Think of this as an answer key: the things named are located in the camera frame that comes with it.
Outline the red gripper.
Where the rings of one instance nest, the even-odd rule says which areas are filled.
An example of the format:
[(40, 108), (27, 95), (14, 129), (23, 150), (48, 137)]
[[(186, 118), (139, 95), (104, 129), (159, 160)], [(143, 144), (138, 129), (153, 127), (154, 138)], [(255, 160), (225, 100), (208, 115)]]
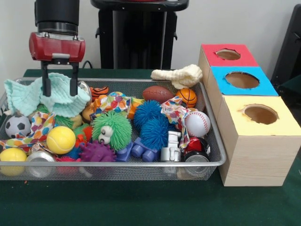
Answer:
[(72, 77), (70, 95), (78, 94), (79, 62), (85, 54), (86, 44), (83, 38), (72, 35), (47, 32), (32, 32), (29, 37), (29, 50), (33, 60), (41, 61), (43, 95), (51, 96), (51, 81), (48, 77), (48, 62), (64, 59), (71, 62)]

